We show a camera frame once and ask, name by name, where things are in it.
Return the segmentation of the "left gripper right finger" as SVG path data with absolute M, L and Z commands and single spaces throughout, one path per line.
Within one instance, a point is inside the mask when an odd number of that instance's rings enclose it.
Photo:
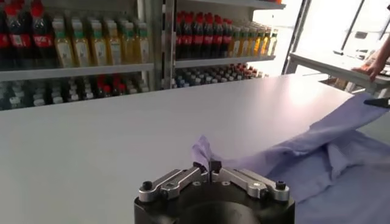
M 272 181 L 251 170 L 222 167 L 220 161 L 210 161 L 210 180 L 221 183 L 233 183 L 252 198 L 264 199 L 267 196 L 275 201 L 289 200 L 289 187 L 284 181 Z

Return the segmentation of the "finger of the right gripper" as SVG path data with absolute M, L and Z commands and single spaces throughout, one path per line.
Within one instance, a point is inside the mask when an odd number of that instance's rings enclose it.
M 385 97 L 377 99 L 367 99 L 364 101 L 364 104 L 380 108 L 390 108 L 390 98 Z

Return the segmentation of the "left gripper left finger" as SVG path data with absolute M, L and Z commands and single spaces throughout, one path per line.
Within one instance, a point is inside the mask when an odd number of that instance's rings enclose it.
M 139 188 L 139 201 L 152 203 L 157 199 L 172 200 L 180 195 L 193 182 L 208 181 L 208 171 L 199 164 L 193 163 L 189 169 L 174 169 L 155 181 L 144 181 Z

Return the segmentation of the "person bare hand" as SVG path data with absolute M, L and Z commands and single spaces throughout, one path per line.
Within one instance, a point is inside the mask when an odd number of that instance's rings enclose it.
M 375 60 L 371 63 L 365 63 L 358 68 L 352 68 L 352 70 L 368 75 L 371 82 L 373 82 L 376 76 L 379 75 L 379 73 L 383 70 L 384 67 L 385 62 Z

